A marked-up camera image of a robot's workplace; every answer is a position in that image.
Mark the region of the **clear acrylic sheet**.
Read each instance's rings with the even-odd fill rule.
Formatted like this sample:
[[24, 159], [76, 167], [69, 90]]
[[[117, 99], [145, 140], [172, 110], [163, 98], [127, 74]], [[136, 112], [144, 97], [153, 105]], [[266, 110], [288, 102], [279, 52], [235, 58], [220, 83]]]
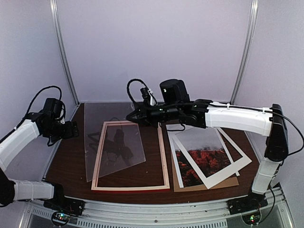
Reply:
[[86, 103], [84, 107], [86, 181], [93, 179], [99, 143], [103, 144], [99, 177], [146, 162], [137, 125], [108, 126], [101, 138], [104, 122], [125, 121], [134, 110], [132, 103]]

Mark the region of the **red wooden picture frame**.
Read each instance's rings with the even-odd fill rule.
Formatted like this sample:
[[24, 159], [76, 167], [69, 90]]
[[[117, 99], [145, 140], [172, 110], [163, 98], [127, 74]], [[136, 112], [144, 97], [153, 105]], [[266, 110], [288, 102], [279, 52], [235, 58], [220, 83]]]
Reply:
[[164, 147], [162, 128], [160, 127], [159, 124], [157, 124], [157, 133], [158, 133], [158, 141], [160, 147], [160, 157], [162, 162], [161, 168], [162, 168], [163, 185], [145, 186], [145, 187], [98, 187], [99, 171], [100, 171], [102, 153], [104, 148], [103, 140], [105, 139], [106, 130], [110, 126], [129, 126], [129, 125], [136, 125], [136, 124], [130, 121], [108, 121], [103, 123], [103, 128], [101, 131], [99, 146], [95, 160], [91, 190], [101, 191], [101, 192], [149, 192], [149, 191], [169, 190], [170, 180], [169, 180], [168, 167], [166, 161], [166, 153]]

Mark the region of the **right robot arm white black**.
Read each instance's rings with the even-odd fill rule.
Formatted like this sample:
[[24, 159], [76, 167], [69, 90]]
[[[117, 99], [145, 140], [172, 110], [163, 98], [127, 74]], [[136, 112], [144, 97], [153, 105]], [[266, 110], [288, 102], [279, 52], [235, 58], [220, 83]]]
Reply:
[[184, 82], [168, 79], [160, 83], [164, 102], [158, 104], [148, 86], [141, 88], [143, 102], [132, 100], [135, 110], [126, 120], [143, 126], [178, 121], [200, 128], [229, 128], [253, 132], [267, 137], [264, 157], [253, 179], [250, 190], [243, 197], [246, 209], [254, 209], [265, 198], [266, 190], [288, 157], [287, 127], [280, 105], [270, 108], [241, 107], [206, 99], [190, 100]]

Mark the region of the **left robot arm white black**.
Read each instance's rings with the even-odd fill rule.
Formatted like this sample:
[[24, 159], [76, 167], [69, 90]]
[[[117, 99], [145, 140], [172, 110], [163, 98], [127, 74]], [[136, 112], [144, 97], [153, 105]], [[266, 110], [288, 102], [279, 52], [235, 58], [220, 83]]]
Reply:
[[49, 200], [58, 211], [64, 211], [68, 207], [68, 200], [60, 184], [14, 180], [5, 174], [12, 160], [38, 137], [47, 138], [49, 147], [60, 140], [78, 137], [77, 123], [65, 121], [65, 116], [64, 103], [59, 99], [47, 98], [42, 110], [26, 113], [21, 123], [0, 141], [1, 207], [24, 200]]

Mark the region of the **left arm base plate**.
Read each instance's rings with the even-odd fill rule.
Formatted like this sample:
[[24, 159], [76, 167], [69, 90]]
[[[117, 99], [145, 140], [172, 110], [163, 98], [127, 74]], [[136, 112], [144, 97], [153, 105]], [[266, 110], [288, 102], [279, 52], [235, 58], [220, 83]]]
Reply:
[[63, 197], [44, 200], [43, 206], [48, 209], [62, 211], [72, 216], [82, 216], [85, 202], [79, 199]]

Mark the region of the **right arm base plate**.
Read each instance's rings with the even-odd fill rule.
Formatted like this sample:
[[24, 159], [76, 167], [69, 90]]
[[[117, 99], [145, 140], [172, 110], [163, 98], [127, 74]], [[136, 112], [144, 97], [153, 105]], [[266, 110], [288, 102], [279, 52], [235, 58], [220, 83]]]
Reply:
[[257, 210], [260, 207], [268, 205], [266, 198], [258, 199], [256, 197], [245, 196], [241, 198], [230, 199], [227, 201], [230, 215]]

